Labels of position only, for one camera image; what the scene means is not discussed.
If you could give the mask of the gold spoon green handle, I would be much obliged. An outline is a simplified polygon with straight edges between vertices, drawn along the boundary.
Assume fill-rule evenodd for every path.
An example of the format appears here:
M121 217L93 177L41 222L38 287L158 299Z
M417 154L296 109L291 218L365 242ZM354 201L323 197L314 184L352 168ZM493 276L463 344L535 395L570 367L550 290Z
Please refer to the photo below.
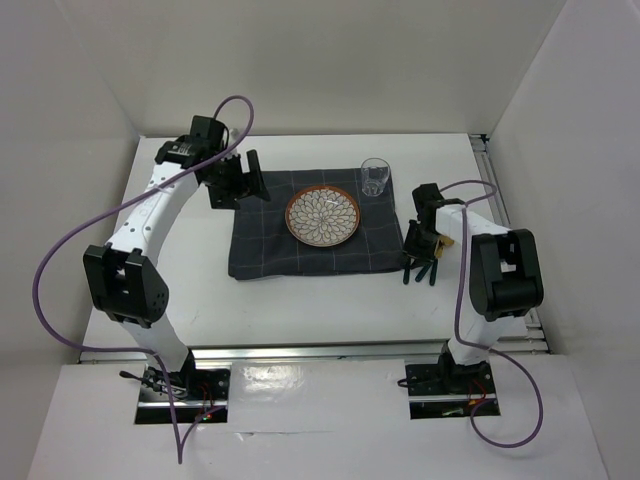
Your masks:
M437 280L438 264L445 249L451 247L454 241L447 236L440 236L435 245L434 258L429 270L429 285L434 286Z

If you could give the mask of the dark checked cloth napkin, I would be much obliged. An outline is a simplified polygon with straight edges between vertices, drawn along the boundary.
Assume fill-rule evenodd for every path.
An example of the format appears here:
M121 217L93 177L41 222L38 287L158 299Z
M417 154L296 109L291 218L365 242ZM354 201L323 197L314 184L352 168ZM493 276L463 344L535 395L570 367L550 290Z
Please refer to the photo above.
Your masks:
M361 170L267 171L271 200L250 197L235 211L228 274L238 281L269 276L377 274L403 268L404 237L395 211L393 180L383 193L362 192ZM316 248L298 241L285 221L287 204L299 191L329 185L346 191L361 212L357 231L345 242Z

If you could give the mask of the floral plate orange rim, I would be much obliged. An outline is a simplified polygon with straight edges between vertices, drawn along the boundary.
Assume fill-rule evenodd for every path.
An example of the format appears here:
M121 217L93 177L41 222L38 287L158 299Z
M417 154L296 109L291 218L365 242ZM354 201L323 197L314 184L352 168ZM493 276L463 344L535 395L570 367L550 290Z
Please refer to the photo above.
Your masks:
M285 209L289 232L301 243L318 248L340 245L360 225L360 209L346 191L317 185L297 192Z

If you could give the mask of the clear plastic cup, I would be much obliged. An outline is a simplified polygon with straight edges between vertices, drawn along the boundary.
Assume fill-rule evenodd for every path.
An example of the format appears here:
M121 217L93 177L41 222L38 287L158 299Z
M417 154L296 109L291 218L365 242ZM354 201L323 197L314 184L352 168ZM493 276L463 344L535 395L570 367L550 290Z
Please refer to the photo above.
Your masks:
M391 174L390 165L382 158L368 158L361 165L362 192L368 197L380 196Z

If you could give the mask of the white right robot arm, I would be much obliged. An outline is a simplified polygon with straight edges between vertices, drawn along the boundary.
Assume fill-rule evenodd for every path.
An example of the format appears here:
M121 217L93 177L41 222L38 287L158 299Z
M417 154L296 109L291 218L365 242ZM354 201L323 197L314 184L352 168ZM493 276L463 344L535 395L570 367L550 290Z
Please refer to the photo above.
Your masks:
M403 253L403 282L435 282L444 248L462 246L462 301L474 314L454 322L454 335L439 355L433 374L410 374L412 393L465 394L487 389L488 355L518 318L542 303L544 289L533 234L510 230L469 212L460 199L417 200Z

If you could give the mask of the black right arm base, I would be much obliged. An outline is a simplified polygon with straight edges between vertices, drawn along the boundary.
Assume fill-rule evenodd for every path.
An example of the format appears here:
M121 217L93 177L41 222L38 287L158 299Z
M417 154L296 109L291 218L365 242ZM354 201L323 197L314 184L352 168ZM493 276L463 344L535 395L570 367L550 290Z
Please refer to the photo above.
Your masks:
M412 420L469 417L475 408L477 416L501 415L487 362L470 367L446 365L444 360L407 364L397 386L407 391Z

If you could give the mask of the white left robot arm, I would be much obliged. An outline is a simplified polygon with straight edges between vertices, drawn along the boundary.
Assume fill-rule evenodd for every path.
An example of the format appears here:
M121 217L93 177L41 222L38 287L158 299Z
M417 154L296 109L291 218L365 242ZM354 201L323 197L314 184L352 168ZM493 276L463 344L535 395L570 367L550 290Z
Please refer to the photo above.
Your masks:
M222 152L223 135L183 135L158 151L146 199L102 246L89 246L83 264L94 307L120 324L144 349L146 384L184 399L202 377L192 351L179 339L166 310L169 288L156 266L164 241L186 202L200 186L214 209L238 209L240 200L270 198L256 150Z

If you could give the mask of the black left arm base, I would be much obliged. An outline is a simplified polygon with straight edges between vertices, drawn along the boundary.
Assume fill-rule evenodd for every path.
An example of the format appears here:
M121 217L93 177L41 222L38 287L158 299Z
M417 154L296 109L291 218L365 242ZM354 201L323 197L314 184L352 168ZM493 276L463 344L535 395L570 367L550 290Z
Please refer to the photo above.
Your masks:
M168 388L159 370L147 367L142 374L121 370L119 376L140 385L135 424L171 423ZM177 423L190 424L198 418L202 423L226 423L230 380L231 370L227 367L196 369L185 381L171 376Z

